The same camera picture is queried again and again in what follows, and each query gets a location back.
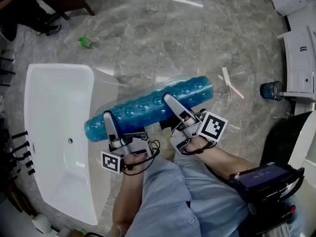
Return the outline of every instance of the green object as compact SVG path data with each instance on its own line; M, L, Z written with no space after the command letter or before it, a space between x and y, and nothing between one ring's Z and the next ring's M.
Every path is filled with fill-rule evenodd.
M92 46L92 42L90 40L88 40L86 37L81 37L78 39L78 41L81 43L81 45L84 47L84 48L91 48Z

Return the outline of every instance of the white cabinet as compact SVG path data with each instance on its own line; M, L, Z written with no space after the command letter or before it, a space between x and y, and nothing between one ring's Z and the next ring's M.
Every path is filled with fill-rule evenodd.
M287 87L284 96L316 100L315 35L311 27L304 26L278 36L279 40L284 40L286 51Z

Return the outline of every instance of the white bathtub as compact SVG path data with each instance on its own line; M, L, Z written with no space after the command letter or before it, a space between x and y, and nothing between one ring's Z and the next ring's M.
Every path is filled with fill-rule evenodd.
M117 98L118 81L85 65L31 64L24 98L35 180L43 200L65 214L96 225L110 193L110 173L83 124Z

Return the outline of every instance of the white cable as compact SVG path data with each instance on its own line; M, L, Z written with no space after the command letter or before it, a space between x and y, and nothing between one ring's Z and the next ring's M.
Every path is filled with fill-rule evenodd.
M224 95L222 95L220 98L219 98L219 101L218 101L218 107L221 109L221 110L226 110L228 108L228 106L230 105L231 101L232 101L232 98L233 98L233 93L232 93L232 89L231 89L231 86L230 84L228 84L228 88L229 88L229 91L230 91L230 94L229 93L225 93ZM229 102L227 104L227 106L225 108L221 108L220 107L220 103L221 103L221 100L224 96L226 95L230 95L230 99L229 99ZM238 105L238 108L239 108L239 124L240 124L240 127L239 127L239 146L237 148L237 151L239 150L240 148L240 145L241 145L241 117L240 117L240 114L241 114L241 108L240 108L240 105L239 103L235 100L235 102L237 103Z

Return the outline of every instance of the display screen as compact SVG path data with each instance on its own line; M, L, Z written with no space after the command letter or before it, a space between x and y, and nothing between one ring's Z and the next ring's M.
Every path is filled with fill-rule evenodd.
M285 169L273 164L235 178L238 179L246 188L250 188L258 184L268 182L269 180L285 173L287 173Z

